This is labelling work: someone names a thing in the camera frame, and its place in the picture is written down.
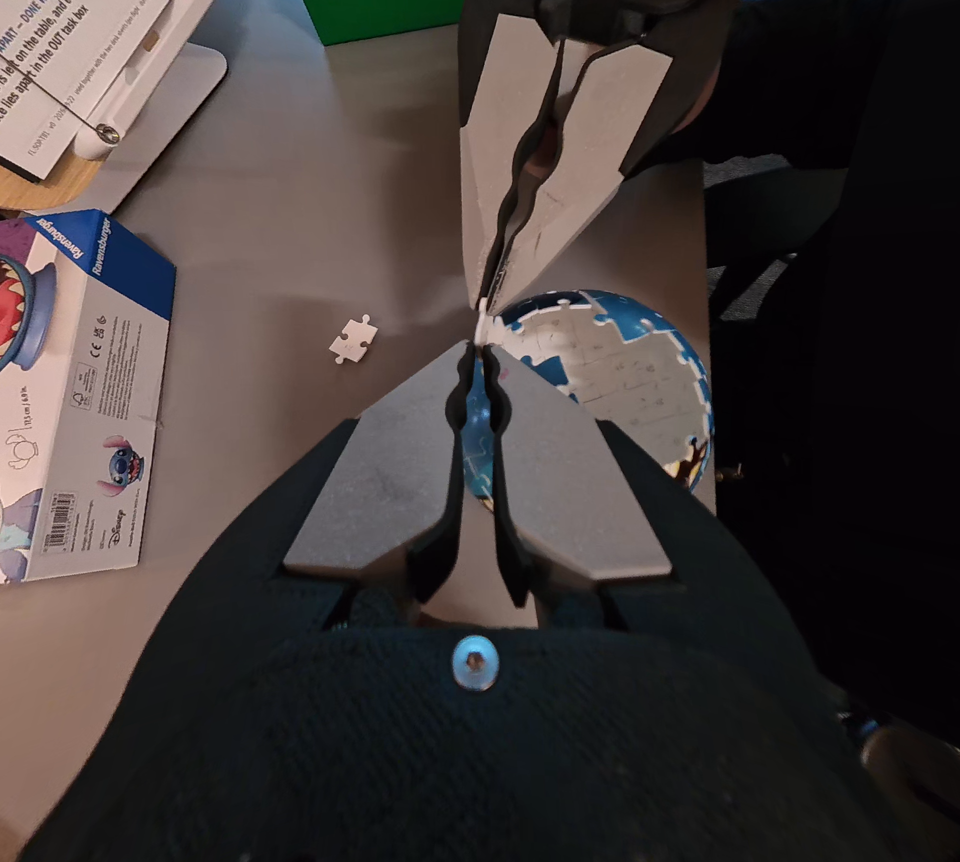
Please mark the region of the white document stand base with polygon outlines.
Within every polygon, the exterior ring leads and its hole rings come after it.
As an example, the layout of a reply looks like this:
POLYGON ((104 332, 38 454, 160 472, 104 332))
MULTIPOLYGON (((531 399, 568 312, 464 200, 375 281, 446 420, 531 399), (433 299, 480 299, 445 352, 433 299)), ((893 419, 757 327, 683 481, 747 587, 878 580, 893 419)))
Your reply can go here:
POLYGON ((98 208, 113 213, 228 70, 221 52, 187 42, 93 181, 80 196, 58 209, 98 208))

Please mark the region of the printed cardboard puzzle box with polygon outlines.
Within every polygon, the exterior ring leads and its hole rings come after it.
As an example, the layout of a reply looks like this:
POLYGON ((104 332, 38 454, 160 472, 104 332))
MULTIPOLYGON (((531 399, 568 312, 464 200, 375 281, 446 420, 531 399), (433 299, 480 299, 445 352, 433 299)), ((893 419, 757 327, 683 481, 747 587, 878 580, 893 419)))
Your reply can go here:
POLYGON ((176 269, 102 210, 1 223, 1 582, 138 564, 176 269))

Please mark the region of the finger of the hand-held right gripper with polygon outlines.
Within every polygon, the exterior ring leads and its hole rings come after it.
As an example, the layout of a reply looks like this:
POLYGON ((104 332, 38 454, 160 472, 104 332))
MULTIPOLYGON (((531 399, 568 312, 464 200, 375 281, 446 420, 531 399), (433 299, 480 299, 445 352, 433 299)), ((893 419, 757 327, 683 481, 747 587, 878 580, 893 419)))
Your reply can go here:
POLYGON ((520 176, 557 95, 561 46, 533 17, 497 17, 460 130, 462 259, 471 304, 490 297, 520 176))
POLYGON ((555 164, 510 238, 490 290, 491 313, 519 298, 616 195, 621 164, 672 62, 627 43, 583 63, 558 127, 555 164))

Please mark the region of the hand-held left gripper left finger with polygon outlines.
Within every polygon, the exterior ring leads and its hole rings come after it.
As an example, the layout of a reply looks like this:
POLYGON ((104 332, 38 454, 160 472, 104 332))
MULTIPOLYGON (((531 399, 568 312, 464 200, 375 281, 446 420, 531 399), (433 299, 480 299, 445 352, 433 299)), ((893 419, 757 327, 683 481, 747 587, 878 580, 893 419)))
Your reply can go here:
POLYGON ((459 553, 474 344, 457 343, 356 421, 283 565, 426 604, 459 553))

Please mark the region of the white puzzle piece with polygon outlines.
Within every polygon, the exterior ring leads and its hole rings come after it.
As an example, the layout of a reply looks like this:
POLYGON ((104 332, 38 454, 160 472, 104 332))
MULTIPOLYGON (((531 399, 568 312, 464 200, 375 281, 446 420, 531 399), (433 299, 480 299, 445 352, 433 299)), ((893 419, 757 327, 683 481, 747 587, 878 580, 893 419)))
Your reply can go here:
POLYGON ((350 319, 343 326, 328 350, 333 353, 337 365, 360 362, 378 334, 378 327, 371 323, 365 313, 359 321, 350 319))
POLYGON ((509 322, 505 323, 501 316, 488 312, 488 297, 486 296, 478 301, 477 313, 477 323, 473 337, 474 346, 478 350, 487 346, 503 346, 510 332, 509 322))

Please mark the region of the instruction sheet on stand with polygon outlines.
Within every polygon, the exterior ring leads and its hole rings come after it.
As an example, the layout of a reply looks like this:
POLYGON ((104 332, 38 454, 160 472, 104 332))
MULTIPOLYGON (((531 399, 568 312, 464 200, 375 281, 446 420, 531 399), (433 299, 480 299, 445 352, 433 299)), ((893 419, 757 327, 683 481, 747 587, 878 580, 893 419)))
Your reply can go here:
POLYGON ((115 122, 121 133, 100 124, 97 134, 83 129, 42 184, 28 184, 1 170, 2 213, 29 214, 59 207, 81 195, 132 127, 138 113, 174 63, 215 0, 171 0, 138 44, 95 115, 115 122))

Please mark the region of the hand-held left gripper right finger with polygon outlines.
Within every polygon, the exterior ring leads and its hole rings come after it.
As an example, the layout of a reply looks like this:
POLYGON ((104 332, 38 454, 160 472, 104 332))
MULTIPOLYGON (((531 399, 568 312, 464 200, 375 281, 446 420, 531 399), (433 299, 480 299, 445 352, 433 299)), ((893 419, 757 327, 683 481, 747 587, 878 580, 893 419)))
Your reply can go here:
POLYGON ((511 602, 666 579, 673 567, 593 415, 482 348, 498 568, 511 602))

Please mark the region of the blue puzzle ball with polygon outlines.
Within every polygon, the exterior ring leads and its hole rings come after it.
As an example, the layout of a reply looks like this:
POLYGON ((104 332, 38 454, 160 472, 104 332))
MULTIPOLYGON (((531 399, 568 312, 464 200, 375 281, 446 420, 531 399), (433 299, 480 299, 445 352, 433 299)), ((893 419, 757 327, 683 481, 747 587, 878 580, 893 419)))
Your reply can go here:
POLYGON ((693 491, 714 446, 708 373, 665 317, 618 293, 549 291, 504 309, 499 346, 693 491))

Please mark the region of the person's right hand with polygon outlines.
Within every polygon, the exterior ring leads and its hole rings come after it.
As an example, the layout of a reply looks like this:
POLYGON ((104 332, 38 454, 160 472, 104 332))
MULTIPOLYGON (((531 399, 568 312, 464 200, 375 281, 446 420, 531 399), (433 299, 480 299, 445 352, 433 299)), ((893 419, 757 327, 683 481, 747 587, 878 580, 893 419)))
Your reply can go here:
POLYGON ((560 101, 555 101, 535 149, 524 163, 523 172, 536 181, 543 181, 553 171, 560 147, 560 101))

